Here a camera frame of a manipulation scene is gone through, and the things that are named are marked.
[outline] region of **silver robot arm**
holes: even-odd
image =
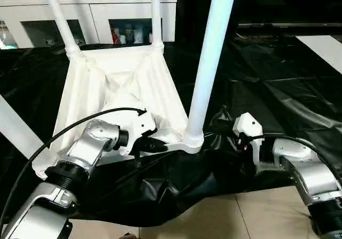
[[[262,135],[261,125],[249,113],[244,113],[236,119],[233,131],[238,149],[244,150],[248,144],[252,146],[253,162],[258,166],[262,139],[251,141],[249,138]],[[294,140],[277,138],[272,153],[274,164],[294,179],[310,212],[315,233],[322,239],[342,238],[342,189],[332,171],[315,151]]]
[[[77,194],[91,176],[104,151],[128,143],[128,132],[101,120],[87,123],[82,136],[53,167],[9,222],[1,239],[65,239],[72,224],[68,216]]]

